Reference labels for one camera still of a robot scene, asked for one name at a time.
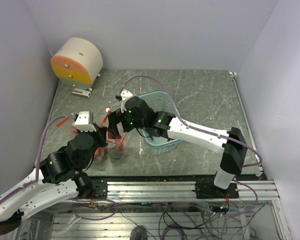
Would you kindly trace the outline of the clear zip bag orange zipper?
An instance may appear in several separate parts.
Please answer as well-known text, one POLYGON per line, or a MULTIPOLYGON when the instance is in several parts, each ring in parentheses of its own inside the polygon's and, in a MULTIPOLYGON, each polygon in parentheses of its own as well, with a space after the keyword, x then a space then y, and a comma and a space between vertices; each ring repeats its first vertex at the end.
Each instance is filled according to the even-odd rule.
POLYGON ((74 168, 87 168, 96 150, 107 145, 107 128, 94 123, 93 114, 88 111, 65 118, 57 124, 57 128, 71 137, 59 151, 64 152, 74 168))

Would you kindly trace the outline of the light blue plastic basket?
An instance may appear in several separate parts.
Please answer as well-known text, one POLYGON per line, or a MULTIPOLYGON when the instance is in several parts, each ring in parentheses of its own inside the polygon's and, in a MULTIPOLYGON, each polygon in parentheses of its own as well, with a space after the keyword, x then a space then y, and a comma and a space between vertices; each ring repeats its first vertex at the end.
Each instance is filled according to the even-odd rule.
MULTIPOLYGON (((174 102, 170 101, 170 97, 165 91, 157 90, 143 93, 138 96, 144 100, 148 106, 155 112, 154 123, 156 126, 168 125, 168 120, 172 119, 174 113, 174 102)), ((177 148, 182 142, 180 139, 168 138, 167 132, 163 132, 161 136, 155 136, 153 133, 148 134, 145 129, 140 130, 144 136, 144 142, 148 147, 148 151, 152 155, 159 155, 170 152, 177 148)))

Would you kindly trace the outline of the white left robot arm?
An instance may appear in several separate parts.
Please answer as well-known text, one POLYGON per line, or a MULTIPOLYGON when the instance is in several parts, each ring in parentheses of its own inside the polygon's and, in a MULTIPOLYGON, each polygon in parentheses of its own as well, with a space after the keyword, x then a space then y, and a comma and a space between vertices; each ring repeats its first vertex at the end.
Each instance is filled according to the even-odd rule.
POLYGON ((93 184, 84 170, 96 150, 107 146, 107 128, 95 124, 91 128, 79 131, 66 146, 50 153, 24 180, 0 195, 0 235, 63 200, 91 195, 93 184))

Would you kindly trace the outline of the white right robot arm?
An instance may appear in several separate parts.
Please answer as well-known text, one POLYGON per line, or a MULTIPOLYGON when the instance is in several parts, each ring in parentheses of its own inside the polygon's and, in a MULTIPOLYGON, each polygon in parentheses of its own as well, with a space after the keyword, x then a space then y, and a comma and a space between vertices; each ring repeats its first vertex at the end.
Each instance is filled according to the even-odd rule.
POLYGON ((108 130, 114 137, 119 136, 117 125, 121 124, 125 133, 133 129, 144 130, 150 137, 182 140, 219 153, 222 155, 220 167, 210 192, 216 198, 228 192, 233 178, 242 172, 248 150, 238 128, 227 131, 194 124, 177 113, 154 111, 145 100, 134 95, 121 100, 121 107, 107 114, 108 130))

